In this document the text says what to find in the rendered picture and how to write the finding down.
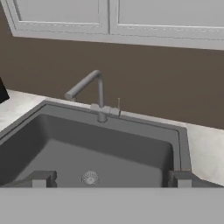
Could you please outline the dark grey sink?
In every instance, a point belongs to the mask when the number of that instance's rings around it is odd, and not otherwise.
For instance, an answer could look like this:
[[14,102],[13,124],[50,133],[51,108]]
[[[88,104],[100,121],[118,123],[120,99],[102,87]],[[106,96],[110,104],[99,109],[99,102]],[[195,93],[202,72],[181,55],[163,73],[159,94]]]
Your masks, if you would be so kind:
[[43,101],[0,131],[0,187],[35,171],[56,171],[57,187],[166,187],[191,169],[186,129],[130,115]]

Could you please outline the grey tap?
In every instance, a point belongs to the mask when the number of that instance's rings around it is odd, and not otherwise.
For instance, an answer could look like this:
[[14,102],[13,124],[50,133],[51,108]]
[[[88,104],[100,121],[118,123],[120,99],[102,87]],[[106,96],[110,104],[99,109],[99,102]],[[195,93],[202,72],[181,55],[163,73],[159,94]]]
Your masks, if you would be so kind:
[[90,84],[94,79],[98,80],[98,95],[99,102],[92,103],[90,105],[90,111],[97,114],[97,121],[99,123],[105,123],[108,120],[108,116],[119,117],[121,115],[120,108],[111,108],[104,104],[104,86],[103,86],[103,76],[99,70],[94,70],[88,74],[85,78],[79,81],[74,87],[68,90],[64,96],[69,101],[76,101],[77,95],[82,91],[88,84]]

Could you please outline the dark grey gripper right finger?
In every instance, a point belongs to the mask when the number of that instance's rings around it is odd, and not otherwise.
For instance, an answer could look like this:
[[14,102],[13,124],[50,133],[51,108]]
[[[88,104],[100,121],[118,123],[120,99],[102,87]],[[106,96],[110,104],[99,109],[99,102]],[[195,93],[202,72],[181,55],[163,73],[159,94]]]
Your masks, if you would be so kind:
[[170,171],[169,187],[221,187],[221,185],[201,179],[191,171]]

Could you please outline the black appliance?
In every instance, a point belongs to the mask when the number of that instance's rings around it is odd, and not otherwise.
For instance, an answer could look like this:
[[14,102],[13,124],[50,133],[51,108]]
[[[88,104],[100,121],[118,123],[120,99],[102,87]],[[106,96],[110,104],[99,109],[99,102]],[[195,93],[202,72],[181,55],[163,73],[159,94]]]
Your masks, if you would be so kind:
[[0,104],[9,99],[10,99],[10,97],[8,95],[8,92],[4,86],[2,79],[0,78]]

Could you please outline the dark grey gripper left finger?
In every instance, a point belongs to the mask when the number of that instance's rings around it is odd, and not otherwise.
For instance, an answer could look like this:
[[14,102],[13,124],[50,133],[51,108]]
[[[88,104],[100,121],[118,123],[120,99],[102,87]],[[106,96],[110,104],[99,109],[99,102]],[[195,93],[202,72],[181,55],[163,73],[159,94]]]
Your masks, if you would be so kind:
[[26,178],[10,182],[3,185],[6,187],[19,187],[19,188],[47,188],[57,186],[57,172],[56,171],[34,171]]

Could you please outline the white cupboard door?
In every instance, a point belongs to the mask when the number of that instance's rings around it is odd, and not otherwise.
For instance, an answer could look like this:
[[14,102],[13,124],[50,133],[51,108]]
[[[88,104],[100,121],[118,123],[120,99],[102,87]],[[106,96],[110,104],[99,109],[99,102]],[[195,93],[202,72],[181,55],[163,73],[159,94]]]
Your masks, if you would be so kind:
[[0,0],[17,32],[105,34],[109,0]]
[[109,0],[119,43],[224,51],[224,0]]

